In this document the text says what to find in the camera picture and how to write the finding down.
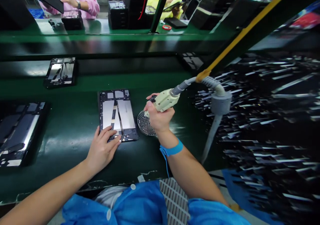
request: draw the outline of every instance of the green workbench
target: green workbench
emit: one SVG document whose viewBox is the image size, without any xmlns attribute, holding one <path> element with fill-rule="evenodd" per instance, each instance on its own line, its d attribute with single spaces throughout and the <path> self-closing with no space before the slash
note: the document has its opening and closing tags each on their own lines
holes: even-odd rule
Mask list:
<svg viewBox="0 0 320 225">
<path fill-rule="evenodd" d="M 190 24 L 179 34 L 149 34 L 149 29 L 112 30 L 107 19 L 84 19 L 84 26 L 81 31 L 66 31 L 63 26 L 53 29 L 48 19 L 37 19 L 21 31 L 0 31 L 0 61 L 210 54 L 237 33 L 221 28 L 221 32 L 210 34 Z"/>
<path fill-rule="evenodd" d="M 29 165 L 21 168 L 0 169 L 0 204 L 21 201 L 86 157 L 94 131 L 99 124 L 97 91 L 129 89 L 133 114 L 136 117 L 144 108 L 146 97 L 152 92 L 174 87 L 190 77 L 190 74 L 185 72 L 173 58 L 154 58 L 154 60 L 166 62 L 167 68 L 163 67 L 163 72 L 152 71 L 152 61 L 148 60 L 147 65 L 137 67 L 129 74 L 120 68 L 111 71 L 107 67 L 112 62 L 106 60 L 105 72 L 100 72 L 100 75 L 91 75 L 82 69 L 79 71 L 80 76 L 76 86 L 54 90 L 43 87 L 44 78 L 41 74 L 44 72 L 44 67 L 37 65 L 34 65 L 34 71 L 38 69 L 40 76 L 20 75 L 15 79 L 2 78 L 0 80 L 1 100 L 47 101 L 50 103 L 50 110 L 41 128 L 41 134 L 33 144 L 32 152 L 27 155 Z M 191 104 L 187 92 L 181 95 L 175 110 L 176 114 L 170 124 L 171 130 L 190 152 L 200 159 L 207 134 L 201 122 L 201 115 Z M 137 177 L 141 174 L 146 181 L 167 178 L 166 165 L 159 151 L 157 138 L 145 136 L 140 131 L 139 136 L 138 141 L 122 143 L 113 161 L 80 191 L 136 183 Z M 205 163 L 207 170 L 225 167 L 221 148 L 212 149 L 209 157 L 210 159 Z"/>
</svg>

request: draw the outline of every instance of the gray pipe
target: gray pipe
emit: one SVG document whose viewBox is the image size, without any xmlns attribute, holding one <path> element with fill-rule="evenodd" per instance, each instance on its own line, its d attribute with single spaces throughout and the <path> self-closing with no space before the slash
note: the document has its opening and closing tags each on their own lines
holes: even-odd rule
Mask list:
<svg viewBox="0 0 320 225">
<path fill-rule="evenodd" d="M 176 86 L 175 88 L 173 88 L 171 90 L 171 94 L 173 96 L 177 96 L 180 93 L 182 93 L 191 83 L 196 81 L 196 77 L 193 78 L 189 78 L 187 80 L 184 80 L 182 83 L 180 83 L 178 86 Z"/>
<path fill-rule="evenodd" d="M 201 164 L 203 165 L 203 163 L 206 161 L 209 150 L 211 148 L 212 142 L 213 142 L 213 138 L 218 130 L 218 127 L 220 125 L 222 119 L 222 115 L 215 115 L 214 116 L 214 120 L 212 123 L 212 126 L 210 128 L 210 132 L 207 138 L 207 142 L 206 142 L 206 146 L 204 147 L 203 150 L 203 154 L 202 154 L 202 158 L 201 158 Z"/>
</svg>

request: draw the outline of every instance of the yellow hose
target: yellow hose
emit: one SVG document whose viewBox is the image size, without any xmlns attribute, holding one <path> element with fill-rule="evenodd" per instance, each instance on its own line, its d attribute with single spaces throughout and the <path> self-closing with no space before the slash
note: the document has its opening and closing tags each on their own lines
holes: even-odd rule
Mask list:
<svg viewBox="0 0 320 225">
<path fill-rule="evenodd" d="M 253 20 L 244 28 L 239 35 L 227 46 L 227 48 L 211 63 L 211 65 L 197 75 L 196 82 L 200 83 L 202 79 L 210 75 L 212 69 L 233 49 L 238 42 L 261 20 L 263 19 L 281 0 L 272 0 Z"/>
</svg>

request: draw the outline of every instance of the anti-static wrist strap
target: anti-static wrist strap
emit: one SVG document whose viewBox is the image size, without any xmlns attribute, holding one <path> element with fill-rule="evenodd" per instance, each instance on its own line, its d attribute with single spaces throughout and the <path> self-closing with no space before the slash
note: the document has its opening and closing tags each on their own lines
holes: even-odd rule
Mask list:
<svg viewBox="0 0 320 225">
<path fill-rule="evenodd" d="M 179 140 L 179 143 L 177 146 L 173 147 L 173 148 L 165 148 L 162 145 L 160 145 L 160 152 L 162 153 L 164 160 L 166 160 L 166 166 L 167 166 L 167 174 L 169 177 L 169 172 L 168 172 L 168 161 L 167 161 L 167 157 L 177 154 L 179 152 L 181 152 L 183 149 L 183 144 L 182 142 Z"/>
</svg>

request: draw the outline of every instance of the gray cable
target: gray cable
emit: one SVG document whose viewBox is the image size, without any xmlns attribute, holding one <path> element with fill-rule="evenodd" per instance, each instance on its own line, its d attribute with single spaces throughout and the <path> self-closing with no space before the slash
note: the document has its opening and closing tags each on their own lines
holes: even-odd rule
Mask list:
<svg viewBox="0 0 320 225">
<path fill-rule="evenodd" d="M 171 93 L 173 96 L 177 96 L 180 93 L 182 93 L 191 83 L 196 81 L 196 77 L 184 80 L 181 84 L 179 84 L 178 86 L 176 86 L 175 88 L 173 88 L 171 90 Z M 224 96 L 224 88 L 220 85 L 220 82 L 216 79 L 214 79 L 213 77 L 205 77 L 201 83 L 203 83 L 204 85 L 206 85 L 209 88 L 214 88 L 217 92 L 217 95 L 219 97 L 223 97 Z"/>
<path fill-rule="evenodd" d="M 196 81 L 196 77 L 184 80 L 181 84 L 179 84 L 178 86 L 176 86 L 175 88 L 173 88 L 171 90 L 171 93 L 173 96 L 177 96 L 180 93 L 182 93 L 191 83 Z"/>
<path fill-rule="evenodd" d="M 214 116 L 214 120 L 213 120 L 212 126 L 210 128 L 208 138 L 207 138 L 206 146 L 204 147 L 202 158 L 201 158 L 202 165 L 203 165 L 204 161 L 207 159 L 207 156 L 209 154 L 209 150 L 211 148 L 214 136 L 218 130 L 221 119 L 222 119 L 222 115 L 215 115 Z"/>
</svg>

